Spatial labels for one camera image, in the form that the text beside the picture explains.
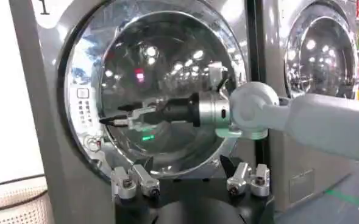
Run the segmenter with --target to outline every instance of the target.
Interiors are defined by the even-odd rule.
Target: red bottle
[[[357,12],[356,12],[356,16],[359,17],[359,0],[357,0]]]

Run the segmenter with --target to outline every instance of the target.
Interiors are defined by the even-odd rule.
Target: white wall
[[[0,181],[43,173],[10,6],[0,0]]]

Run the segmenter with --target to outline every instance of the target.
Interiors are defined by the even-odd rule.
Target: metal cylinder
[[[199,116],[201,125],[228,127],[231,123],[229,101],[218,93],[199,93]]]

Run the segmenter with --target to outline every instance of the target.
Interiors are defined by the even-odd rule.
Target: silver cylindrical joint
[[[201,125],[229,127],[229,101],[218,93],[199,93],[199,117]]]
[[[251,181],[251,192],[258,197],[267,197],[270,194],[270,170],[267,165],[259,164],[256,175]]]
[[[239,163],[235,174],[227,180],[228,192],[235,196],[244,193],[251,168],[248,163]]]
[[[160,194],[159,180],[152,178],[142,165],[134,165],[132,172],[135,174],[141,187],[141,192],[147,197],[158,197]]]
[[[120,199],[134,198],[137,193],[136,183],[128,176],[123,167],[116,167],[112,172],[112,196],[118,195]]]

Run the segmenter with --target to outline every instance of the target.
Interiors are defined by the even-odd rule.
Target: floor
[[[359,224],[359,164],[331,190],[285,214],[277,224]]]

